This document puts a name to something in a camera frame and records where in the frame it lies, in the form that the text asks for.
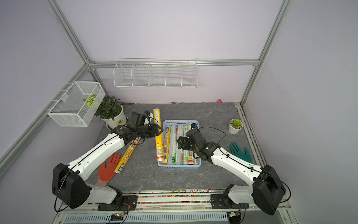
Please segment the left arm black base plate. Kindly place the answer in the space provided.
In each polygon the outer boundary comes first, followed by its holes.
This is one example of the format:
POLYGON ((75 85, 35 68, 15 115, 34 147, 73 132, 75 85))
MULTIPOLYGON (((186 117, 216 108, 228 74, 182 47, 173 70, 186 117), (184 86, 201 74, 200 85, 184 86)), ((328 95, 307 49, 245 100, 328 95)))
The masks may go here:
POLYGON ((111 204, 100 203, 98 211, 135 211, 137 204, 137 195, 124 195, 116 198, 111 204))

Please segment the yellow plastic wrap roll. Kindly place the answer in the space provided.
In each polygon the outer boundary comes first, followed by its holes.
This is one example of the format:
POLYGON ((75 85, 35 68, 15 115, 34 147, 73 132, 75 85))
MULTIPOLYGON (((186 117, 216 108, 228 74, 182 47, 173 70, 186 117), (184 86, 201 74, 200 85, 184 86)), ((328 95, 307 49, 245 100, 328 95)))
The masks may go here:
POLYGON ((164 135, 164 161, 161 162, 162 165, 167 165, 169 162, 170 135, 171 126, 166 126, 164 135))

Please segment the white green wrap roll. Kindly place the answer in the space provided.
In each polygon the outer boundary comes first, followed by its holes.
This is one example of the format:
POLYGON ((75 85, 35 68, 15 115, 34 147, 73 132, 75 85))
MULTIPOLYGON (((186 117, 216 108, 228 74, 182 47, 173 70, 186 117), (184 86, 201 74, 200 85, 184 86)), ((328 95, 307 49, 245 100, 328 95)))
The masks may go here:
MULTIPOLYGON (((191 125, 191 128, 197 129, 198 128, 198 124, 197 123, 193 123, 191 125)), ((194 164, 195 165, 199 165, 200 163, 200 158, 197 156, 197 154, 195 152, 193 152, 193 157, 194 157, 194 164)))
POLYGON ((171 125, 169 164, 177 165, 177 126, 171 125))

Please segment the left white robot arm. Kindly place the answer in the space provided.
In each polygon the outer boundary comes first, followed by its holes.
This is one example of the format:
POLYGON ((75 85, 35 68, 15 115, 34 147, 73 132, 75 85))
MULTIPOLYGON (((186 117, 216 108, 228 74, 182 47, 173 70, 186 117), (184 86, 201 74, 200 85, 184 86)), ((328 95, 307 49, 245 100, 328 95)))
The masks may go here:
POLYGON ((84 203, 97 203, 104 210, 114 211, 123 207, 123 193, 113 186, 87 184, 92 172, 108 158, 115 161, 118 150, 137 138, 141 140, 159 136, 163 132, 154 113, 133 112, 126 125, 114 128, 99 144, 78 159, 53 169, 52 193, 68 207, 75 209, 84 203))

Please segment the white wrap roll red label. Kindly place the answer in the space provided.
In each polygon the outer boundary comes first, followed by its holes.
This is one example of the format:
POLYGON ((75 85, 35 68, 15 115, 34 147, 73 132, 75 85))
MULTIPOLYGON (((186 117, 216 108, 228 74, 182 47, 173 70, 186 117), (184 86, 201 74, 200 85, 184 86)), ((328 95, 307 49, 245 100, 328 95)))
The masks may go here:
MULTIPOLYGON (((178 135, 179 135, 179 137, 185 136, 185 126, 184 125, 178 126, 178 135)), ((180 153, 180 164, 185 165, 185 161, 184 161, 185 151, 183 149, 179 149, 179 153, 180 153)))

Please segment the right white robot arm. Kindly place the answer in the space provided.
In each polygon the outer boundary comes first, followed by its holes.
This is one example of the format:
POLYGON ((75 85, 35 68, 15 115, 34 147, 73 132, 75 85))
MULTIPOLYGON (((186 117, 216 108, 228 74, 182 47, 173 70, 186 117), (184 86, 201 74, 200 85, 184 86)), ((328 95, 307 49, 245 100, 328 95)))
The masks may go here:
POLYGON ((274 215, 283 202, 287 188, 273 167, 260 167, 234 156, 219 144, 207 142, 197 128, 179 137, 177 146, 179 149, 193 151, 201 160, 226 169, 247 184, 231 185, 223 193, 234 204, 255 204, 264 213, 274 215))

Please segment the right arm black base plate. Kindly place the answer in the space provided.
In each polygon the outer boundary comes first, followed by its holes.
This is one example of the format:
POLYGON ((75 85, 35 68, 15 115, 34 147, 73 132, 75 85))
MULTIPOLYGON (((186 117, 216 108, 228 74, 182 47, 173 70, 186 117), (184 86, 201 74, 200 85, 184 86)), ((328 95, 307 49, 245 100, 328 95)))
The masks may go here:
POLYGON ((211 194, 209 200, 212 209, 223 210, 223 209, 248 209, 249 204, 247 203, 234 203, 228 196, 223 194, 211 194))

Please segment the light blue plastic basket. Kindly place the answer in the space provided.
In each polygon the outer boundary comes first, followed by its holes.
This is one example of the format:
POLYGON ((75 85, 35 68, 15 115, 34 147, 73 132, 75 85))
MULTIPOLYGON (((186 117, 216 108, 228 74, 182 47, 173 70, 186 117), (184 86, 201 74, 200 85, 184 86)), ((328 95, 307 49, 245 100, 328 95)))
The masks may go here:
MULTIPOLYGON (((187 133, 187 126, 189 123, 197 123, 199 125, 199 122, 196 120, 165 120, 163 122, 162 128, 164 129, 163 133, 162 133, 162 141, 163 141, 163 148, 164 148, 164 135, 165 135, 165 128, 166 126, 171 126, 171 125, 176 125, 177 126, 177 140, 179 139, 179 135, 178 135, 178 126, 179 125, 184 125, 185 126, 185 134, 187 133)), ((201 159, 200 159, 200 163, 199 165, 188 165, 188 151, 185 151, 185 165, 181 165, 180 164, 180 153, 179 153, 179 149, 177 147, 177 165, 171 165, 168 164, 167 165, 162 165, 161 162, 158 162, 158 166, 162 167, 162 168, 166 168, 166 169, 198 169, 201 166, 201 159)))

